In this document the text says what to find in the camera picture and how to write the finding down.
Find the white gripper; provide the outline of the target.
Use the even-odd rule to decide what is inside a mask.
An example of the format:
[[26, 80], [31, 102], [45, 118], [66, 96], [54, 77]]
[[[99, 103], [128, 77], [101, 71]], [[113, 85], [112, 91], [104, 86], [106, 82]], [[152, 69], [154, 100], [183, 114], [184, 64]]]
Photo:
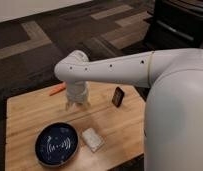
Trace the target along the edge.
[[72, 107], [72, 103], [84, 104], [85, 108], [90, 108], [88, 85], [85, 81], [69, 83], [66, 88], [66, 97], [69, 102], [65, 104], [66, 111]]

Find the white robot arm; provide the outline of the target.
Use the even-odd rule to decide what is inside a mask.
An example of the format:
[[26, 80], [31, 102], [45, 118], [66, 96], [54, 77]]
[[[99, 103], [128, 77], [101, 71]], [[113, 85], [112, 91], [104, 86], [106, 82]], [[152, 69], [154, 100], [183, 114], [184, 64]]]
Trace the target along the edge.
[[70, 90], [88, 81], [147, 88], [145, 171], [203, 171], [203, 49], [154, 50], [99, 61], [74, 50], [54, 73]]

